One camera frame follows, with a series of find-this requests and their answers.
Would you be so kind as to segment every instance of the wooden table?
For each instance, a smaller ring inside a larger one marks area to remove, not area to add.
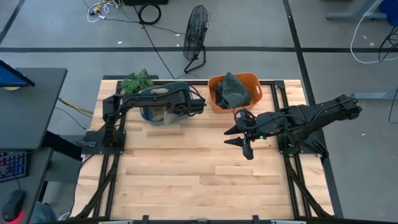
[[[104,124],[102,100],[115,93],[116,84],[117,80],[101,82],[92,129]],[[306,103],[300,80],[285,80],[285,85],[289,105]],[[209,98],[206,85],[195,87]],[[271,88],[263,86],[262,92],[261,102],[251,110],[254,114],[275,110]],[[223,142],[236,138],[223,134],[233,125],[232,114],[215,114],[210,106],[203,114],[168,126],[152,126],[141,118],[139,109],[130,110],[111,219],[141,220],[143,215],[151,220],[250,220],[253,215],[292,219],[284,159],[276,138],[252,143],[254,159],[248,161],[241,148]],[[325,211],[333,213],[320,159],[314,154],[300,158],[307,188]],[[103,156],[94,156],[82,167],[73,215],[95,192],[102,160]],[[296,194],[304,215],[297,187]]]

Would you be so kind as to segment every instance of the gray floor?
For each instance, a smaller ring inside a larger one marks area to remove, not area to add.
[[[96,2],[86,1],[89,5]],[[358,0],[291,0],[301,46],[349,47],[356,23],[327,21],[325,13],[352,10],[359,3]],[[198,4],[203,4],[211,14],[206,46],[294,46],[280,0],[244,3],[238,0],[170,0],[169,5],[161,6],[163,16],[158,25],[185,32],[190,10]],[[16,5],[15,1],[0,0],[0,29]],[[131,7],[124,7],[124,11],[131,19],[136,19]],[[126,19],[115,9],[111,9],[108,16]],[[378,47],[390,29],[386,21],[366,21],[358,31],[354,46]],[[156,46],[183,45],[182,36],[152,27],[148,31]],[[112,21],[89,24],[81,0],[26,0],[1,47],[150,47],[150,42],[137,24]],[[181,52],[160,54],[175,76],[183,74],[187,61]],[[207,64],[192,72],[201,78],[227,71],[253,72],[261,79],[302,78],[295,53],[208,52],[207,56]],[[377,60],[377,54],[358,54],[357,57]],[[94,108],[103,75],[127,75],[146,68],[150,74],[170,78],[154,52],[0,53],[0,58],[15,67],[67,68],[69,73],[61,97],[88,110]],[[397,61],[363,65],[348,53],[305,53],[304,58],[317,102],[343,93],[350,95],[356,91],[385,91],[397,87]],[[395,193],[398,126],[387,120],[391,102],[360,101],[359,104],[364,111],[357,120],[325,128],[343,213],[346,218],[398,221],[398,194]],[[397,110],[392,113],[396,121]],[[88,118],[70,112],[86,128],[90,126]],[[49,129],[58,134],[84,133],[62,111],[54,112]],[[52,183],[45,199],[57,214],[61,214],[69,211],[72,192],[72,180],[69,184]],[[61,195],[64,203],[57,203],[54,195]]]

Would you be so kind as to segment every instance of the fan stand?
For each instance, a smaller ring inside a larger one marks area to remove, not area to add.
[[[196,57],[196,58],[192,59],[191,62],[184,69],[185,74],[187,74],[188,72],[191,72],[192,70],[200,68],[200,67],[202,67],[202,66],[204,66],[206,64],[206,47],[202,44],[201,48],[203,49],[203,63],[201,65],[198,65],[198,66],[196,66],[194,68],[191,68],[191,69],[187,70],[188,67],[192,64],[192,62],[194,62],[195,60],[198,60],[199,58]]]

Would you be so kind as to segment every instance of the orange container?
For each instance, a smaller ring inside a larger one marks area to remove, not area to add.
[[[249,105],[245,106],[245,108],[251,109],[262,98],[261,85],[258,77],[255,74],[249,72],[235,73],[234,76],[236,76],[236,78],[238,78],[239,81],[241,81],[241,83],[250,90],[251,102]],[[214,87],[218,85],[218,82],[221,82],[223,80],[224,80],[224,75],[212,77],[211,79],[209,79],[208,82],[209,91],[210,91],[209,102],[215,113],[232,113],[234,109],[223,109],[216,105],[216,93],[214,91]],[[243,109],[243,107],[238,107],[235,109],[236,110]]]

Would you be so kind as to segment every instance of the monitor screen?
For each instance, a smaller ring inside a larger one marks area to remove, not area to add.
[[[27,84],[24,80],[20,79],[18,76],[11,73],[4,67],[0,67],[0,85],[23,85]]]
[[[0,87],[34,86],[23,74],[0,60]]]

